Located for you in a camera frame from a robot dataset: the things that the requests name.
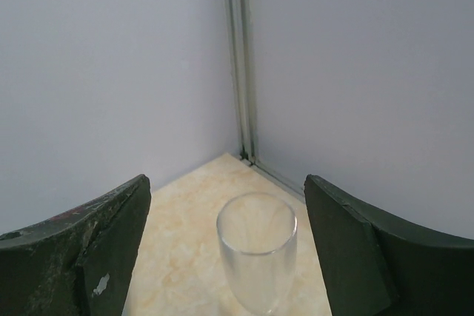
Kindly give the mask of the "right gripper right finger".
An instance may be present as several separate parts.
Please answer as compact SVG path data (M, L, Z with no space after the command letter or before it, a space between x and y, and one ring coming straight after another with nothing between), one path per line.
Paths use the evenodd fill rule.
M317 175L304 197L333 315L473 314L473 240L411 223Z

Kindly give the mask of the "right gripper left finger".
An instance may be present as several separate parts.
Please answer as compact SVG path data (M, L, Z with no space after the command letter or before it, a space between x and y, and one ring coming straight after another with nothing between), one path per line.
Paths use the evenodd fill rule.
M121 315L150 202L150 180L138 175L1 235L1 314Z

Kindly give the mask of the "clear champagne glass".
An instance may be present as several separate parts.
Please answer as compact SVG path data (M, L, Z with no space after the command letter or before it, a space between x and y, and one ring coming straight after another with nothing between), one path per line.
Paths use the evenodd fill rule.
M287 299L296 271L294 209L276 195L248 192L223 205L216 232L236 300L253 315L274 315Z

